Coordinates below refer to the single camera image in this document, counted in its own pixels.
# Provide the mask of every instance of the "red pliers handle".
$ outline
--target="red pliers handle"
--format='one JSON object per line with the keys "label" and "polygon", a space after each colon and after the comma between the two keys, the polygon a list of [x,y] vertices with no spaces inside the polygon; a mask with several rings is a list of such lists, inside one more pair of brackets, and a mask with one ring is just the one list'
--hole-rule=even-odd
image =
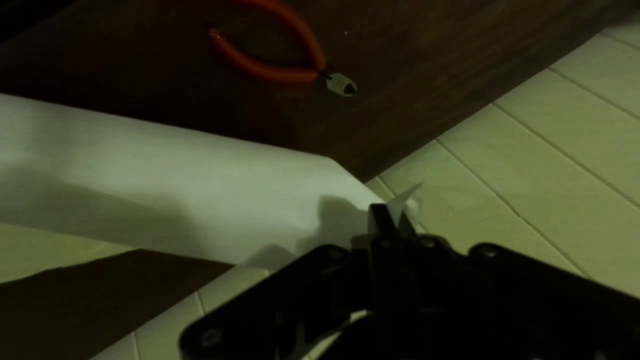
{"label": "red pliers handle", "polygon": [[258,9],[263,14],[287,27],[303,46],[309,67],[293,69],[293,67],[263,65],[240,53],[215,28],[211,28],[209,42],[229,65],[234,65],[238,71],[245,73],[247,77],[260,78],[266,83],[280,83],[280,84],[312,84],[322,77],[325,80],[328,90],[339,96],[356,94],[357,89],[349,78],[329,71],[314,31],[291,9],[287,9],[280,0],[242,0],[242,5]]}

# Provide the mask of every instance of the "white tile floor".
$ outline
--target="white tile floor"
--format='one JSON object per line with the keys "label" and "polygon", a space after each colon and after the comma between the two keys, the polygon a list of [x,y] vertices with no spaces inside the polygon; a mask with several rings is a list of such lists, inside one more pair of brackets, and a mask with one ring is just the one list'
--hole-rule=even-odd
{"label": "white tile floor", "polygon": [[[367,186],[387,200],[424,182],[409,216],[458,250],[498,242],[640,296],[637,154],[640,17],[595,37]],[[20,230],[0,228],[6,250],[11,232]],[[41,257],[31,246],[20,257]],[[189,321],[263,277],[250,268],[229,272],[98,358],[176,360],[177,332]]]}

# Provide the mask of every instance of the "wire cutters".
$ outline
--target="wire cutters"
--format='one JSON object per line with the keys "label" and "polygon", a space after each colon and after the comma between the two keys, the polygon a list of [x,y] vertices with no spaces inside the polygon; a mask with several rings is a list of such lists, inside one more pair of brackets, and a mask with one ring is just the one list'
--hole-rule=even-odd
{"label": "wire cutters", "polygon": [[260,78],[266,83],[312,84],[317,78],[322,78],[325,89],[333,94],[353,96],[357,92],[356,83],[352,83],[343,75],[333,73],[329,69],[314,31],[281,0],[242,0],[242,5],[261,11],[263,14],[272,17],[274,20],[289,28],[297,37],[299,44],[303,46],[309,67],[296,69],[296,67],[263,65],[240,53],[215,28],[211,28],[207,32],[211,46],[231,67],[235,67],[238,71],[242,71],[252,78]]}

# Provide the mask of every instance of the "white sheet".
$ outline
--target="white sheet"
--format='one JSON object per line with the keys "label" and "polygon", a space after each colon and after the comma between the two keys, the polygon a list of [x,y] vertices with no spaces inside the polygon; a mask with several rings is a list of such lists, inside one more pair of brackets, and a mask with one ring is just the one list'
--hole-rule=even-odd
{"label": "white sheet", "polygon": [[275,268],[369,203],[324,156],[0,94],[0,224]]}

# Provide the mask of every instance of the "brown wooden surface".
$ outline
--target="brown wooden surface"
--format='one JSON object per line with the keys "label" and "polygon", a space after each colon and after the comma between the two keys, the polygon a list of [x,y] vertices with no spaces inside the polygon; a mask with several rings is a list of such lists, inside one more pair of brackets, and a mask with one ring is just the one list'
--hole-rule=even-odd
{"label": "brown wooden surface", "polygon": [[227,268],[135,250],[0,285],[0,358],[85,360]]}
{"label": "brown wooden surface", "polygon": [[0,92],[319,153],[369,179],[637,5],[287,0],[359,84],[343,100],[231,73],[205,24],[263,58],[299,61],[281,28],[234,3],[78,0],[0,46]]}

